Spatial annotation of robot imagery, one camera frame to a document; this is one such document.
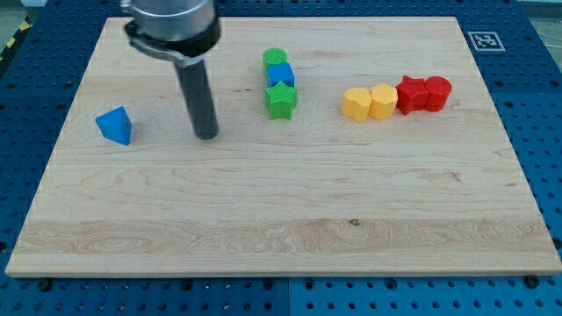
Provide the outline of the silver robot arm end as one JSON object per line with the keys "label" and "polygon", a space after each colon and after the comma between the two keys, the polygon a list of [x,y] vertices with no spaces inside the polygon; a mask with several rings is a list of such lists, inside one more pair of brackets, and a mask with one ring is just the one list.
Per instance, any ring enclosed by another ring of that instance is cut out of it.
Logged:
{"label": "silver robot arm end", "polygon": [[120,7],[133,17],[125,25],[129,44],[180,68],[201,62],[220,39],[213,0],[121,0]]}

